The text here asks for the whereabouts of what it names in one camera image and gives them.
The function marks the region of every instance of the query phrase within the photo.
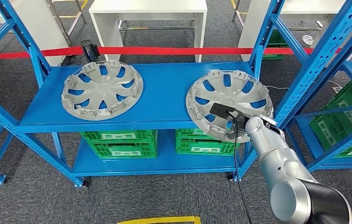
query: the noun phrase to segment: white table leg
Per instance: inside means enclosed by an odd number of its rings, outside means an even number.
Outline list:
[[[116,14],[91,13],[100,45],[106,47],[123,47]],[[119,60],[120,55],[105,55],[106,60]]]
[[[206,13],[195,13],[196,28],[194,48],[202,48],[204,46],[205,27],[206,27]],[[195,62],[201,62],[202,55],[195,55]]]
[[[240,35],[238,48],[253,48],[269,6],[268,0],[253,0],[245,19],[245,26]],[[250,55],[240,55],[243,61],[249,61]]]

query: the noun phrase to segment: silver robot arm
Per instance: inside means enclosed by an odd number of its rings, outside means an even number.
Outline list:
[[[260,161],[275,219],[281,224],[352,223],[344,196],[311,176],[276,125],[268,117],[253,116],[245,126]]]

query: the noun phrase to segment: black cable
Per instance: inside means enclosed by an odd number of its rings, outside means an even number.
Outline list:
[[[238,175],[238,165],[237,165],[237,148],[238,148],[238,121],[236,120],[236,118],[230,113],[230,116],[232,117],[232,119],[234,120],[234,123],[235,123],[235,152],[234,152],[234,161],[235,161],[235,171],[236,171],[236,174],[237,174],[237,182],[238,182],[238,186],[239,186],[239,191],[240,191],[240,195],[242,196],[242,202],[243,202],[243,206],[245,207],[245,211],[246,211],[246,214],[247,214],[247,219],[249,220],[249,223],[250,224],[253,224],[252,223],[252,218],[250,217],[250,212],[249,212],[249,209],[247,207],[247,204],[246,204],[246,199],[245,199],[245,194],[243,193],[242,191],[242,187],[240,185],[240,182],[239,182],[239,175]]]

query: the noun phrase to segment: red barrier tape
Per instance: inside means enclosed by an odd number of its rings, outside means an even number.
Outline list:
[[[155,48],[155,47],[98,47],[99,52],[103,54],[114,55],[241,55],[251,54],[252,48]],[[307,54],[311,54],[313,49],[304,48]],[[60,48],[43,50],[44,56],[64,56],[64,55],[82,55],[81,47]],[[265,55],[292,55],[290,48],[266,48]],[[0,54],[0,59],[29,58],[27,52],[14,52]]]

